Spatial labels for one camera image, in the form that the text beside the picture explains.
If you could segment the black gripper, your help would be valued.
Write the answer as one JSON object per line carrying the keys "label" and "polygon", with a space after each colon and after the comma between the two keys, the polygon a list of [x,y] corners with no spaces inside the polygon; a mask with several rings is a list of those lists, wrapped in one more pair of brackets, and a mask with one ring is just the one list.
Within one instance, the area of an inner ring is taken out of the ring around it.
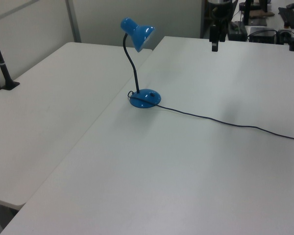
{"label": "black gripper", "polygon": [[[227,24],[231,20],[233,13],[232,4],[211,4],[211,18],[214,20],[214,25],[210,26],[209,42],[212,44],[212,52],[218,51],[218,43],[225,42],[227,35]],[[218,36],[217,25],[220,25],[220,37]]]}

